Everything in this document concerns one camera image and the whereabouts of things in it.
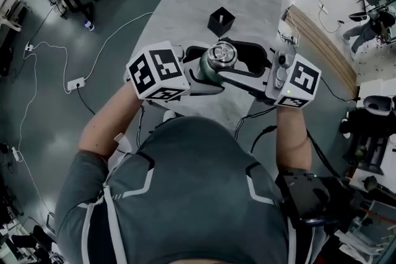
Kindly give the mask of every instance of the shoe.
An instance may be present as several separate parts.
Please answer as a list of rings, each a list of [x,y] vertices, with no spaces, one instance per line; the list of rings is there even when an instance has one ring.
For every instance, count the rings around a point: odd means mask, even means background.
[[[342,119],[342,120],[341,120],[341,124],[342,124],[343,122],[348,122],[348,119]],[[345,138],[350,138],[350,137],[351,137],[351,132],[343,133],[342,135],[343,135]]]
[[[162,122],[166,122],[168,120],[174,119],[176,117],[176,113],[172,110],[167,110],[163,114]]]
[[[341,35],[342,39],[345,41],[346,44],[349,45],[349,39],[345,38],[345,33]]]

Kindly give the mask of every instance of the black box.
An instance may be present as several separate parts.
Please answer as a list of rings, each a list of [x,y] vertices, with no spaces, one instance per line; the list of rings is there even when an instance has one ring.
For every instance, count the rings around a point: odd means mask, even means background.
[[[223,16],[223,22],[220,23],[220,16]],[[234,23],[235,17],[226,9],[221,7],[217,9],[209,17],[208,29],[212,31],[219,38],[226,33]]]

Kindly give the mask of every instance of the power outlet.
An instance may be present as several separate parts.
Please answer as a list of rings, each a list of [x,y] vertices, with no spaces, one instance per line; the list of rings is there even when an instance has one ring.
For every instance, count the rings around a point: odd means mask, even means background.
[[[70,82],[67,82],[67,90],[75,90],[77,89],[77,84],[79,84],[79,88],[82,88],[85,86],[85,79],[83,77],[75,80],[71,80]]]

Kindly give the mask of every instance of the wooden board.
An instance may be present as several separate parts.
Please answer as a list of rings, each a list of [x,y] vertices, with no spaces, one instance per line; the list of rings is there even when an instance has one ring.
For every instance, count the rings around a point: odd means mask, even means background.
[[[347,87],[351,94],[351,98],[356,97],[358,94],[358,87],[356,87],[355,71],[322,30],[294,5],[291,5],[289,10],[286,11],[285,21],[292,27],[294,27],[293,22],[296,24],[298,33],[305,37],[315,51],[330,64],[334,73],[340,77],[340,80]]]

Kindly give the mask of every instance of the white cable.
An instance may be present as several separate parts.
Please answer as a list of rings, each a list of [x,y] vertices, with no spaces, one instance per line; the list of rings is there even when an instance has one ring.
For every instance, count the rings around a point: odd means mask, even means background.
[[[34,180],[32,174],[31,174],[31,172],[30,172],[29,166],[28,166],[28,164],[26,163],[25,158],[24,158],[22,152],[20,151],[20,144],[22,143],[22,124],[24,123],[24,120],[25,120],[25,118],[26,118],[27,109],[29,108],[30,104],[33,102],[33,100],[36,98],[36,95],[37,95],[37,73],[36,73],[37,55],[36,55],[35,53],[30,53],[27,57],[25,57],[25,53],[24,53],[24,59],[28,59],[30,56],[34,56],[34,57],[35,57],[35,94],[34,94],[32,100],[30,100],[29,103],[27,104],[27,107],[26,107],[26,110],[25,110],[24,118],[22,119],[22,122],[20,123],[20,126],[19,126],[19,144],[18,144],[17,153],[19,153],[19,155],[22,157],[22,160],[25,162],[25,165],[26,165],[26,167],[27,167],[27,171],[29,172],[30,178],[31,178],[32,181],[33,181],[33,185],[35,186],[36,191],[37,191],[37,193],[38,193],[38,195],[39,195],[41,201],[43,202],[43,205],[45,206],[45,208],[47,209],[47,211],[50,212],[50,209],[47,207],[47,205],[46,205],[46,203],[45,203],[43,197],[41,196],[40,191],[38,190],[38,187],[37,187],[37,185],[36,185],[36,182],[35,182],[35,180]]]
[[[44,205],[44,207],[47,209],[47,211],[50,212],[50,209],[48,208],[48,206],[47,206],[47,204],[45,203],[43,197],[41,196],[40,191],[38,190],[38,187],[37,187],[37,185],[36,185],[36,182],[35,182],[35,180],[34,180],[32,174],[31,174],[31,172],[30,172],[30,168],[29,168],[28,164],[26,163],[24,156],[22,155],[22,153],[21,153],[19,150],[17,151],[17,153],[19,153],[19,155],[22,157],[22,160],[25,162],[25,165],[26,165],[26,167],[27,167],[27,171],[28,171],[28,173],[29,173],[29,175],[30,175],[30,178],[32,179],[33,185],[34,185],[35,188],[36,188],[36,191],[37,191],[37,193],[38,193],[38,196],[39,196],[40,199],[41,199],[41,202],[43,203],[43,205]]]
[[[296,45],[296,47],[298,48],[298,46],[299,46],[299,33],[298,33],[298,31],[297,31],[297,26],[296,26],[296,24],[295,24],[295,21],[293,20],[293,16],[291,15],[291,13],[290,13],[290,11],[289,11],[289,8],[287,9],[287,12],[289,13],[289,16],[290,16],[290,18],[291,18],[291,22],[292,22],[292,24],[295,26],[295,29],[296,29],[296,32],[297,32],[297,45]]]
[[[66,90],[65,79],[64,79],[65,76],[66,76],[67,62],[68,62],[68,60],[69,60],[69,54],[67,53],[67,48],[65,48],[64,46],[49,45],[47,42],[42,41],[42,42],[40,42],[39,44],[37,44],[36,46],[34,46],[33,49],[37,49],[41,44],[47,44],[50,48],[57,48],[57,49],[64,49],[64,50],[65,50],[65,52],[66,52],[66,63],[65,63],[65,65],[64,65],[64,70],[63,70],[63,89],[64,89],[64,92],[65,92],[65,93],[70,94],[71,91],[68,92],[68,91]]]
[[[20,126],[19,126],[19,144],[18,144],[18,150],[17,150],[17,152],[19,152],[19,153],[20,153],[20,144],[22,143],[22,124],[24,123],[24,120],[26,118],[27,109],[29,109],[30,104],[33,103],[33,100],[36,98],[36,95],[37,95],[37,75],[36,75],[37,55],[35,53],[30,53],[27,57],[25,57],[25,53],[24,53],[24,59],[28,59],[32,55],[35,57],[35,95],[33,96],[32,100],[30,100],[29,103],[27,104],[24,118],[22,119]]]
[[[136,21],[137,19],[140,19],[140,18],[144,17],[145,15],[149,15],[149,14],[153,14],[153,12],[148,12],[148,13],[142,14],[140,17],[135,18],[135,19],[133,19],[133,20],[131,20],[131,21],[125,23],[124,25],[120,26],[112,35],[110,35],[110,36],[107,38],[107,40],[105,41],[105,44],[103,44],[103,46],[101,47],[101,49],[100,49],[100,51],[99,51],[99,53],[98,53],[98,56],[97,56],[97,58],[95,59],[95,62],[93,63],[91,72],[88,74],[88,76],[86,76],[86,78],[84,78],[85,80],[87,80],[87,79],[92,75],[93,70],[94,70],[94,68],[95,68],[95,66],[96,66],[96,64],[97,64],[98,59],[99,59],[100,53],[103,51],[103,48],[106,46],[107,41],[110,40],[110,39],[113,37],[113,35],[115,35],[117,32],[119,32],[123,27],[126,27],[127,25],[129,25],[129,24],[132,23],[133,21]]]

